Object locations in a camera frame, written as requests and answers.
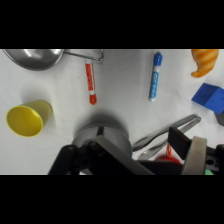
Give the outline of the gray gripper right finger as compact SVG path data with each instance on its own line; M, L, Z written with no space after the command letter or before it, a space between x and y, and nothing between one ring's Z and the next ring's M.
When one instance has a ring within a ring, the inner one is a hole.
M184 160L182 175L203 175L205 173L206 139L197 136L189 139L180 130L171 127L168 134L168 143Z

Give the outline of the gray gripper left finger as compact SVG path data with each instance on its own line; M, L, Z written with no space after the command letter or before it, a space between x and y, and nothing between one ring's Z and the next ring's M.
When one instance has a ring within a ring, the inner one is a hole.
M150 170L146 169L138 162L135 162L131 157L123 153L118 147L107 140L104 136L97 136L94 141L132 174L152 175L152 172Z

